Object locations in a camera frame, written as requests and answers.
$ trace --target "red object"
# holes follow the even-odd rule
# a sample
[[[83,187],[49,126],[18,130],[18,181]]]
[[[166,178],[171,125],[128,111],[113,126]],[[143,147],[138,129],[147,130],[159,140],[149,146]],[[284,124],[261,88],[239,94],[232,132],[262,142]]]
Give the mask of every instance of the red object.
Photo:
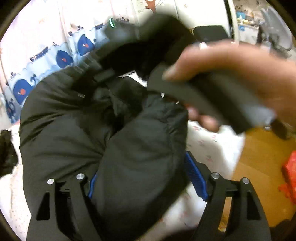
[[[286,194],[286,197],[296,204],[296,151],[293,151],[289,160],[283,165],[282,171],[286,184],[279,187],[280,191]]]
[[[145,8],[152,10],[153,13],[156,13],[155,0],[152,0],[152,1],[145,0],[145,2],[147,3],[147,6]]]

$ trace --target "metal screw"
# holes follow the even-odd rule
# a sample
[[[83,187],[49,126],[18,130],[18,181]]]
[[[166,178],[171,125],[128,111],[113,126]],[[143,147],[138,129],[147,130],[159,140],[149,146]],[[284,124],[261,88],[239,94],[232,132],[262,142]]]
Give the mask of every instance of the metal screw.
[[[212,173],[212,178],[218,179],[219,177],[220,177],[219,173],[217,173],[217,172]]]
[[[53,183],[54,183],[54,179],[53,179],[53,178],[47,180],[47,184],[48,184],[48,185],[51,185],[51,184],[53,184]]]
[[[271,130],[271,127],[270,126],[266,126],[266,127],[264,127],[264,130],[270,131]]]
[[[250,183],[250,180],[249,180],[248,178],[244,177],[244,178],[242,179],[242,182],[243,182],[244,184],[249,184],[249,183]]]
[[[79,174],[77,174],[76,178],[77,178],[78,180],[81,180],[81,179],[84,178],[84,174],[83,174],[83,173],[79,173]]]

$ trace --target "bedsheet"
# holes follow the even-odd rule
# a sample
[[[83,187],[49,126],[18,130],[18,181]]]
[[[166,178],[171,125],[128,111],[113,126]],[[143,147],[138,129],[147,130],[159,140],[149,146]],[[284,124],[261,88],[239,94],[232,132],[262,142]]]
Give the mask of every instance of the bedsheet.
[[[235,16],[231,0],[229,6]],[[11,123],[43,78],[77,65],[108,41],[103,27],[109,18],[139,25],[155,12],[176,17],[189,30],[221,25],[231,34],[221,0],[31,0],[0,42],[0,100]]]
[[[0,208],[14,232],[25,241],[31,214],[22,186],[23,166],[18,129],[18,124],[11,128],[19,163],[11,175],[0,179]],[[212,172],[218,172],[226,179],[231,179],[233,175],[244,139],[244,134],[235,135],[229,126],[222,126],[218,133],[212,133],[196,122],[188,122],[187,150],[192,152],[198,162],[205,163]],[[195,228],[205,206],[206,203],[196,195],[193,185],[189,184],[164,216],[137,241],[160,241],[180,230]]]

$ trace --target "cartoon whale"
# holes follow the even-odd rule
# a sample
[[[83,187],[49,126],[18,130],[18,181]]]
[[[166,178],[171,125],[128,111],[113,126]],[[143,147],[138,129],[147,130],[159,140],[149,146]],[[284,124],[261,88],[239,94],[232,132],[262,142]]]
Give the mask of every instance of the cartoon whale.
[[[94,44],[90,41],[85,34],[81,35],[80,39],[77,43],[77,49],[81,56],[85,55],[86,53],[94,50]]]
[[[36,83],[37,79],[35,74],[30,78],[30,81],[32,85],[28,81],[24,79],[20,79],[15,83],[13,87],[13,91],[12,91],[13,95],[15,96],[15,99],[20,105],[23,104],[24,100],[27,98],[31,90],[37,84]]]
[[[102,27],[103,27],[103,24],[101,23],[101,24],[99,24],[99,25],[96,25],[96,26],[95,26],[95,29],[98,30],[98,29],[100,29],[100,28],[102,28]]]
[[[15,105],[13,104],[13,99],[10,99],[10,101],[5,100],[5,107],[9,119],[12,120],[15,116]]]
[[[56,56],[57,64],[60,68],[64,69],[67,65],[71,66],[73,58],[65,51],[59,50]]]

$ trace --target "sleeve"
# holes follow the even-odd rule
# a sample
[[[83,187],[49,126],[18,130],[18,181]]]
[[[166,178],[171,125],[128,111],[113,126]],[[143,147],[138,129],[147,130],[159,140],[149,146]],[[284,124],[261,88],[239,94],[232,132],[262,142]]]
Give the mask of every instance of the sleeve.
[[[109,240],[135,240],[188,184],[183,168],[188,112],[149,93],[143,111],[108,142],[92,202]]]

